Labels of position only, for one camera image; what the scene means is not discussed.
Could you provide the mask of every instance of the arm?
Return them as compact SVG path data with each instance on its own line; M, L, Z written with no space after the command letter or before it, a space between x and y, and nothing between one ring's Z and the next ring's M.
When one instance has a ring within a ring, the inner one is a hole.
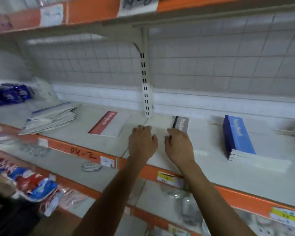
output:
M136 179L157 150L157 137L152 127L139 125L129 137L129 154L126 165L116 174L95 201L76 228L73 236L113 236Z
M168 129L165 152L184 176L212 236L256 236L228 205L194 160L186 133Z

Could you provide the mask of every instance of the hand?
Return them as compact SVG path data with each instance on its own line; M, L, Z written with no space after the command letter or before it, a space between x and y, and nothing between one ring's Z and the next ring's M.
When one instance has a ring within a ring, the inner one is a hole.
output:
M167 129L170 136L165 137L165 152L180 170L194 163L193 147L187 133L175 128Z
M139 125L132 129L129 137L128 161L134 161L140 166L145 165L157 150L158 142L156 135L151 134L152 127Z

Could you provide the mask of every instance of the person's left hand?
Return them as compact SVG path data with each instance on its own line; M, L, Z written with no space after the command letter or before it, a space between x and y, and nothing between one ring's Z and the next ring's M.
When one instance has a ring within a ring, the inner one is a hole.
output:
M136 164L143 166L146 164L157 150L158 142L156 135L151 134L151 126L135 127L129 137L129 154L128 161L134 161Z

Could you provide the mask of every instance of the blue notebook stack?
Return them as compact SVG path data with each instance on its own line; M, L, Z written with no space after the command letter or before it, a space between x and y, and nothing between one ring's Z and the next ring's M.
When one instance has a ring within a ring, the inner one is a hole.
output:
M277 135L251 132L249 137L242 118L225 115L223 133L230 161L281 173L292 164Z

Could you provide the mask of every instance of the red stripe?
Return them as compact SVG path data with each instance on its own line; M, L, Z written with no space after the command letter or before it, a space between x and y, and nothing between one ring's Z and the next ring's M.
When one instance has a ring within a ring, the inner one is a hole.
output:
M88 133L101 134L116 114L117 112L108 111Z

